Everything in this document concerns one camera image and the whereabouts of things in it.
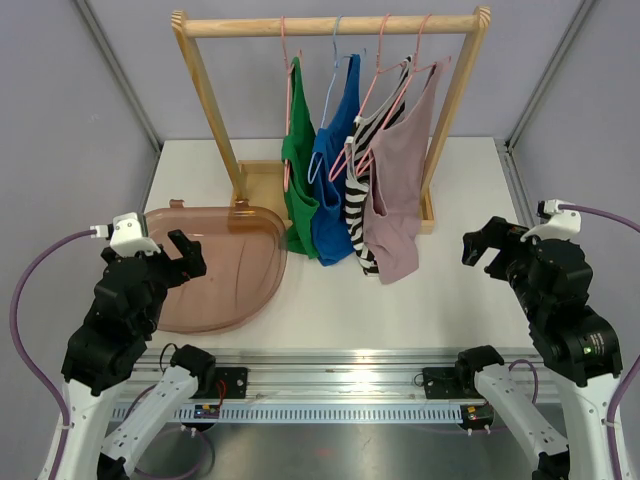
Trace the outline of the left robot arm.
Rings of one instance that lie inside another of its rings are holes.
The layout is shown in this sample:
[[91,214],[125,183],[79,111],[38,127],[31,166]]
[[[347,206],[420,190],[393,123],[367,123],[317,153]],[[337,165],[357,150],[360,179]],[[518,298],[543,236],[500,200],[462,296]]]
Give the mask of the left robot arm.
[[138,408],[113,433],[107,431],[123,387],[157,328],[168,291],[206,272],[199,242],[180,230],[168,238],[180,253],[177,259],[164,250],[129,257],[110,247],[102,252],[107,267],[63,361],[69,415],[60,432],[64,452],[51,466],[54,479],[129,478],[182,403],[215,388],[214,356],[185,345]]

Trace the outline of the pink ribbed tank top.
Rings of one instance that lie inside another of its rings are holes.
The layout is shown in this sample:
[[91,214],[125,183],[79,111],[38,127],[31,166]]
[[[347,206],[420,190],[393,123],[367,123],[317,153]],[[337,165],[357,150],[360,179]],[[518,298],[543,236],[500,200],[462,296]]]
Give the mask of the pink ribbed tank top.
[[421,228],[421,190],[435,94],[445,65],[428,70],[424,88],[405,117],[372,141],[374,170],[364,210],[364,243],[373,253],[381,283],[415,272]]

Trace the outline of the blue tank top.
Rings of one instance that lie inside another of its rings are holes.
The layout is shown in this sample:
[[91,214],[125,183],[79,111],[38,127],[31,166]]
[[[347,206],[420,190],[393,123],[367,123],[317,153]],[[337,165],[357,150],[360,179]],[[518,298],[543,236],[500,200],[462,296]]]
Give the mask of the blue tank top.
[[308,168],[308,173],[315,173],[313,198],[318,202],[311,220],[312,242],[322,266],[334,265],[353,252],[343,213],[346,172],[334,181],[329,180],[329,173],[360,110],[360,70],[361,56],[351,55],[342,97],[329,123],[316,133],[313,166]]

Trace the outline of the light blue hanger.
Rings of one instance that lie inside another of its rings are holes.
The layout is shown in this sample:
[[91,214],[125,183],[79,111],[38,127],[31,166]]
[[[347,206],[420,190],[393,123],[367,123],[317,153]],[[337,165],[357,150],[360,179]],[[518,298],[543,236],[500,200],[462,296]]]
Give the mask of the light blue hanger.
[[[321,117],[321,123],[320,123],[320,127],[319,130],[322,130],[325,128],[325,124],[326,124],[326,119],[327,119],[327,112],[328,112],[328,107],[329,107],[329,101],[331,99],[331,94],[332,94],[332,90],[334,88],[334,84],[336,81],[336,77],[340,68],[341,63],[343,62],[343,60],[345,58],[348,58],[348,55],[340,55],[339,54],[339,49],[337,46],[337,34],[338,34],[338,30],[339,30],[339,26],[340,26],[340,22],[342,20],[343,16],[339,15],[334,23],[334,27],[333,27],[333,33],[332,33],[332,47],[333,47],[333,70],[332,70],[332,77],[331,77],[331,81],[329,83],[327,92],[326,92],[326,96],[325,96],[325,100],[324,100],[324,106],[323,106],[323,111],[322,111],[322,117]],[[310,160],[310,164],[309,164],[309,168],[307,171],[307,181],[310,185],[312,185],[315,181],[315,178],[317,177],[318,174],[318,170],[320,168],[320,153],[317,151],[313,151],[312,156],[311,156],[311,160]]]

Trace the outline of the black white striped tank top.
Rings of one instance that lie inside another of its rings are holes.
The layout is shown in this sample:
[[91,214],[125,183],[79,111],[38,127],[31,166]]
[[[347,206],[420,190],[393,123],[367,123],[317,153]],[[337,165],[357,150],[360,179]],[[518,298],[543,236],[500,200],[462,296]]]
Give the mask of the black white striped tank top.
[[411,71],[413,56],[408,55],[400,64],[401,70],[396,86],[378,109],[363,117],[357,115],[354,119],[351,136],[345,144],[346,152],[350,154],[346,169],[346,190],[344,202],[344,216],[350,240],[357,260],[366,276],[378,276],[379,268],[373,252],[364,243],[364,207],[369,193],[369,172],[357,175],[356,164],[364,156],[375,134],[380,130],[388,113],[391,113],[386,127],[393,126],[404,118],[406,110],[405,100],[395,105],[401,90],[406,85]]

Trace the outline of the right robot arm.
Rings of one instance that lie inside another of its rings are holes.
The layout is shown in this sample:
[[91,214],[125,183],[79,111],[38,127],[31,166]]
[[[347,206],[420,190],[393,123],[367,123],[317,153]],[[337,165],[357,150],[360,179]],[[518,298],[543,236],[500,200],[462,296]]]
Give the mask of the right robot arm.
[[566,432],[550,426],[490,345],[459,353],[456,389],[480,395],[495,410],[526,454],[532,478],[632,478],[614,405],[620,343],[611,324],[587,304],[593,271],[583,250],[566,233],[541,234],[501,217],[464,234],[463,264],[475,265],[488,249],[497,255],[485,271],[514,292],[556,385]]

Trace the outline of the green tank top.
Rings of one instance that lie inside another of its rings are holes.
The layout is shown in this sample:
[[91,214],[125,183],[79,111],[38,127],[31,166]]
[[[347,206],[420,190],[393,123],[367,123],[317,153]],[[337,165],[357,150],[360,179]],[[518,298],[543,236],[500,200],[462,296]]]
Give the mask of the green tank top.
[[314,198],[313,186],[308,182],[307,174],[316,135],[306,102],[300,57],[294,57],[291,65],[289,131],[281,148],[282,160],[289,165],[288,189],[284,193],[291,221],[287,230],[287,246],[293,253],[315,259],[319,253],[312,239],[311,220],[319,202]]

